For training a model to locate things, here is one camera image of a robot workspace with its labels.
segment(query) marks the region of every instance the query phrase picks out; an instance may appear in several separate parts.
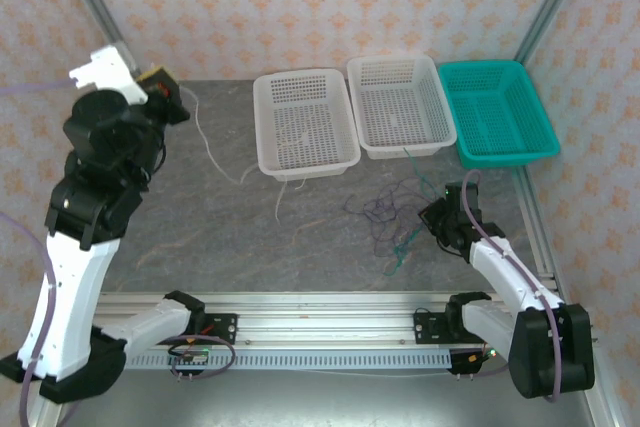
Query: green basket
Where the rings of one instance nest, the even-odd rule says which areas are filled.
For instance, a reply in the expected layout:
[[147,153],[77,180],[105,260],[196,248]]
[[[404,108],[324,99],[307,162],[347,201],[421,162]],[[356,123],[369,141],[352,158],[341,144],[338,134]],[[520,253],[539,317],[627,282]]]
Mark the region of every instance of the green basket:
[[525,165],[560,152],[544,107],[522,64],[453,62],[439,69],[467,169]]

